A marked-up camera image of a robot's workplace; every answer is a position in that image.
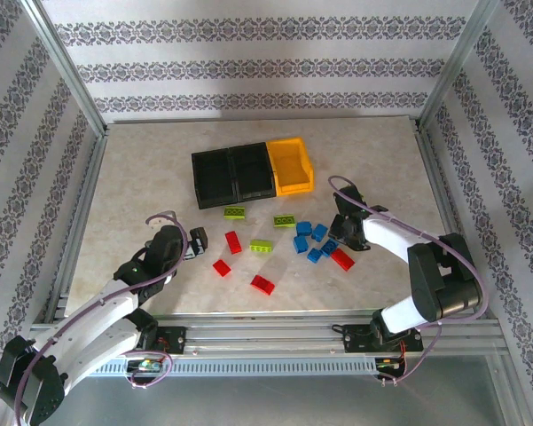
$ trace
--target lime green lego brick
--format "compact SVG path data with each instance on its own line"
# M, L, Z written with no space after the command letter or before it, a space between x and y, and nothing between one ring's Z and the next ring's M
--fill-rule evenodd
M295 217L294 215L279 215L274 217L274 227L285 227L293 228L295 227Z
M260 251L260 252L263 252L263 253L270 253L272 251L272 241L252 240L252 241L250 241L250 249L252 251Z
M245 208L229 206L224 208L224 218L225 219L244 219L245 218Z

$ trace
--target marble table surface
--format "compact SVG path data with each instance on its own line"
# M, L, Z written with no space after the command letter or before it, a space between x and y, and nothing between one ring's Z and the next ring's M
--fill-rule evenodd
M301 136L315 170L312 193L246 202L246 220L223 218L223 207L199 210L191 153ZM383 248L345 251L356 264L344 272L332 259L318 264L294 251L294 228L274 228L272 217L294 214L329 226L337 212L327 178L342 174L370 204L432 233L443 233L412 125L407 117L117 124L111 126L81 251L67 300L75 311L111 279L157 231L145 219L173 209L189 231L204 226L203 256L144 308L152 314L290 312L376 309L410 294L407 265ZM243 252L232 256L224 234L236 231ZM251 239L271 240L270 254L251 252ZM223 259L232 272L213 269ZM272 281L271 296L250 287L256 274Z

